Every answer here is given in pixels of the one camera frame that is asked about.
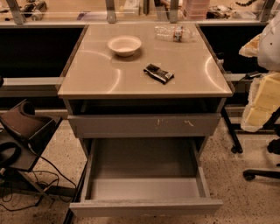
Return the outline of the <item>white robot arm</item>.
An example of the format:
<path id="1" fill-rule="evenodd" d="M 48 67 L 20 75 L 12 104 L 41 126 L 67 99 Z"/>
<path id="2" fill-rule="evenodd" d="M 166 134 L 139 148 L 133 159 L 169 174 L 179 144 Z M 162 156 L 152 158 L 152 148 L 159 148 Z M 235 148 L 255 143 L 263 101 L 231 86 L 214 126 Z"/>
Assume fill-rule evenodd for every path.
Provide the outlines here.
<path id="1" fill-rule="evenodd" d="M 280 72 L 280 12 L 269 21 L 262 31 L 257 61 L 260 67 Z"/>

